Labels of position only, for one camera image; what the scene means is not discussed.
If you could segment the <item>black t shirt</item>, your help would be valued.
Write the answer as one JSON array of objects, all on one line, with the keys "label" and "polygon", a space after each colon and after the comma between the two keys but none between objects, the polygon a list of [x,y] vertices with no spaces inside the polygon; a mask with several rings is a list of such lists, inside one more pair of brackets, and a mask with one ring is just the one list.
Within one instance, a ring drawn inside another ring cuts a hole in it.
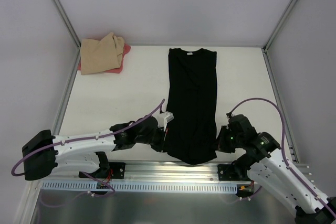
[{"label": "black t shirt", "polygon": [[190,165],[211,161],[217,157],[217,53],[203,48],[192,52],[171,48],[168,63],[166,109],[174,119],[167,125],[165,149]]}]

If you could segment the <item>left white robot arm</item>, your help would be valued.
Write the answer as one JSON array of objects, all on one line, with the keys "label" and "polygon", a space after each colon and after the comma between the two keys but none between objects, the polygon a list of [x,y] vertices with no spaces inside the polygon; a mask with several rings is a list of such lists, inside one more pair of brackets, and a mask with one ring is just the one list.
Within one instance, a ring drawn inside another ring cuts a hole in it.
[{"label": "left white robot arm", "polygon": [[113,125],[92,136],[60,136],[43,130],[22,148],[23,175],[27,181],[62,172],[104,178],[109,171],[108,153],[128,150],[135,144],[146,144],[163,152],[166,129],[166,119],[150,116]]}]

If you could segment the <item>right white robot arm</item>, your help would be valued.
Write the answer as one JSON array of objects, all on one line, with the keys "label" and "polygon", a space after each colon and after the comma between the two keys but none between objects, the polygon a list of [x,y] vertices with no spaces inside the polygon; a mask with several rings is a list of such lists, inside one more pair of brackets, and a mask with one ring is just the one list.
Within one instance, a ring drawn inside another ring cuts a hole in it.
[{"label": "right white robot arm", "polygon": [[333,223],[335,198],[319,190],[286,157],[267,132],[258,133],[244,115],[230,115],[217,138],[219,151],[245,154],[229,165],[218,165],[219,180],[256,182],[282,203],[295,223]]}]

